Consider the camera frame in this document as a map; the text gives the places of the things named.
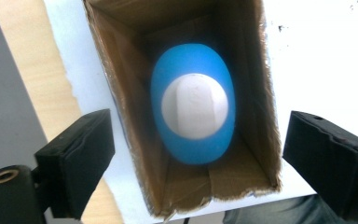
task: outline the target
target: gray floor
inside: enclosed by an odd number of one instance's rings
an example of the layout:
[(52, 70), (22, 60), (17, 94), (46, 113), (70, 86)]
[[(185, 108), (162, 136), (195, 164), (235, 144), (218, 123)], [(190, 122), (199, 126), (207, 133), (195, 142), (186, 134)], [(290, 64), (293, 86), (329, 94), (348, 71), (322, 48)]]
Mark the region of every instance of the gray floor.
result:
[[(22, 164), (36, 167), (34, 153), (47, 142), (21, 81), (7, 42), (0, 30), (0, 168)], [(51, 220), (48, 223), (78, 223), (71, 220)], [(218, 224), (223, 213), (193, 217), (189, 224)], [(183, 220), (169, 222), (183, 223)]]

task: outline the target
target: black cable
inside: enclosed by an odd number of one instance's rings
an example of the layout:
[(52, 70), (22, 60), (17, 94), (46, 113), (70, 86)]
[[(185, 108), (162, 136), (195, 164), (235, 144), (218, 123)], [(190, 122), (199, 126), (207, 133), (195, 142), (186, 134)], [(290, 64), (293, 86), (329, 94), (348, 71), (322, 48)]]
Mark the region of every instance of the black cable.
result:
[(190, 217), (185, 218), (185, 221), (183, 221), (183, 224), (188, 224), (189, 220), (190, 220)]

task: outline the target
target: brown cardboard wall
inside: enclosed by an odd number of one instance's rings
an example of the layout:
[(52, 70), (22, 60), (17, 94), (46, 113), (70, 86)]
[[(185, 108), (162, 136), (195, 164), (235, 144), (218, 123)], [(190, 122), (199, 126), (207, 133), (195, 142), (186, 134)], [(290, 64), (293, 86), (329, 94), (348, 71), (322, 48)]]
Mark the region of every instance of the brown cardboard wall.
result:
[[(259, 1), (89, 0), (85, 4), (151, 214), (168, 217), (212, 198), (232, 200), (251, 192), (280, 190), (281, 148)], [(234, 137), (223, 158), (208, 165), (189, 166), (171, 158), (153, 122), (149, 99), (153, 64), (166, 49), (184, 43), (202, 43), (216, 50), (234, 82)]]

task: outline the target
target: blue egg-shaped object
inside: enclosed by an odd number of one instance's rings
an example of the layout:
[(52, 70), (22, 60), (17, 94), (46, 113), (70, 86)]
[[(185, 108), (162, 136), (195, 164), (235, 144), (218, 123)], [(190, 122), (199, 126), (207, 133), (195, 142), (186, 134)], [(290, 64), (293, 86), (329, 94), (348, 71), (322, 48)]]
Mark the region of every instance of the blue egg-shaped object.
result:
[(151, 101), (165, 147), (186, 164), (219, 159), (234, 132), (235, 98), (222, 58), (202, 44), (165, 51), (151, 80)]

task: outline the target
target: cardboard box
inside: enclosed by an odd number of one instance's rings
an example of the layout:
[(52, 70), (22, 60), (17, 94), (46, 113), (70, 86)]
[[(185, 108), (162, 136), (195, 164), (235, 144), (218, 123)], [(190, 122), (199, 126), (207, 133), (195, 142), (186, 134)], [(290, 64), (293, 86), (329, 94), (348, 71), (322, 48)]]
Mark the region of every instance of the cardboard box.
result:
[[(166, 218), (210, 200), (281, 189), (281, 144), (261, 1), (86, 0), (85, 7), (153, 216)], [(237, 117), (232, 143), (221, 159), (208, 165), (173, 159), (152, 116), (149, 86), (154, 63), (166, 49), (184, 43), (217, 51), (234, 83)]]

